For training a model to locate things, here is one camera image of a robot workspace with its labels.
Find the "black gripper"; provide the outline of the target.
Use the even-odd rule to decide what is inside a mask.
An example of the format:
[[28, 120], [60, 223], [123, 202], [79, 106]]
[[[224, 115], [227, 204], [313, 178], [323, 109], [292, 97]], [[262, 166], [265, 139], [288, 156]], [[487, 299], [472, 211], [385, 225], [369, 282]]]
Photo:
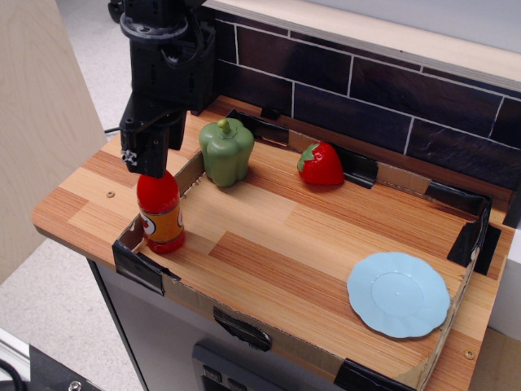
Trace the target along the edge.
[[168, 149], [182, 147], [186, 113], [209, 101], [216, 29], [194, 15], [164, 27], [124, 15], [120, 26], [129, 39], [132, 77], [120, 122], [121, 159], [132, 173], [162, 178]]

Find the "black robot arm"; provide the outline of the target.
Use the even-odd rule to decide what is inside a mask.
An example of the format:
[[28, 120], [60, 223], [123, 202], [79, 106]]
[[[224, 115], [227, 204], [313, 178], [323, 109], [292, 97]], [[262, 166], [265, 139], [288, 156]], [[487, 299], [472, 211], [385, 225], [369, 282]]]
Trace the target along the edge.
[[216, 29], [200, 1], [126, 1], [131, 94], [120, 121], [129, 171], [161, 178], [182, 146], [186, 115], [212, 101]]

